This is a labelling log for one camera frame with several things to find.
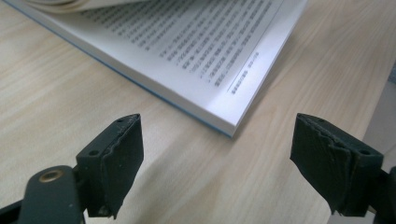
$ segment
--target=open book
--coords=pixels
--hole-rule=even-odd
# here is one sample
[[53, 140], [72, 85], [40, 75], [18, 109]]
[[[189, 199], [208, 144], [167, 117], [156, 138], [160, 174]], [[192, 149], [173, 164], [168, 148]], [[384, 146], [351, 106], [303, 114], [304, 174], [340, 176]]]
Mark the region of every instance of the open book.
[[230, 136], [306, 3], [150, 0], [54, 14], [44, 7], [37, 9], [37, 4], [56, 1], [63, 2], [58, 4], [63, 7], [66, 2], [105, 1], [5, 1], [141, 87]]

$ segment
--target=wood grain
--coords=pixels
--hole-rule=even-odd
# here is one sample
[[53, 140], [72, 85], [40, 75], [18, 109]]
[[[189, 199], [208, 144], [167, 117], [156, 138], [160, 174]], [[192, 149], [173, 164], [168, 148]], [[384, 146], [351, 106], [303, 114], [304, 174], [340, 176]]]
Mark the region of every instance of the wood grain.
[[394, 0], [311, 0], [234, 138], [208, 128], [0, 2], [0, 207], [111, 121], [140, 113], [145, 160], [117, 220], [327, 223], [289, 160], [295, 115], [362, 138], [396, 59]]

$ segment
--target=wooden table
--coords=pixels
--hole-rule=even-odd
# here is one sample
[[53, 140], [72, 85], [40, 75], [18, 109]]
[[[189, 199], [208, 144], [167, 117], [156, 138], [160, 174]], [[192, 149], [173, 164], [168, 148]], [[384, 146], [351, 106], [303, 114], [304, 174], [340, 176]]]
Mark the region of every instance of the wooden table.
[[31, 175], [140, 113], [145, 160], [119, 217], [89, 223], [326, 223], [290, 161], [296, 113], [362, 138], [396, 59], [396, 1], [311, 0], [234, 138], [0, 2], [0, 207]]

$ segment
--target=black clamp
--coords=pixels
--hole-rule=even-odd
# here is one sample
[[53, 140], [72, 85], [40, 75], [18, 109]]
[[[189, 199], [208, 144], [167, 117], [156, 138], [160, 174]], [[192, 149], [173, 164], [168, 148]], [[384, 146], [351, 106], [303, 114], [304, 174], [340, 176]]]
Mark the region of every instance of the black clamp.
[[117, 217], [143, 162], [140, 115], [115, 120], [77, 155], [77, 166], [33, 175], [24, 198], [0, 210], [0, 223], [85, 223]]
[[396, 223], [396, 168], [381, 170], [384, 156], [328, 121], [298, 114], [290, 159], [328, 202], [332, 213]]

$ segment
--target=book page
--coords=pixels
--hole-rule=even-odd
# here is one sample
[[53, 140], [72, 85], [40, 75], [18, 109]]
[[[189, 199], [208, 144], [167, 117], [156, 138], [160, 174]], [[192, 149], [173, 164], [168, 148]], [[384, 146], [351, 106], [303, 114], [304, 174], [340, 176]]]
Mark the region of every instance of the book page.
[[148, 0], [24, 0], [31, 7], [52, 13], [70, 13]]
[[139, 85], [232, 135], [304, 4], [151, 0], [35, 16]]

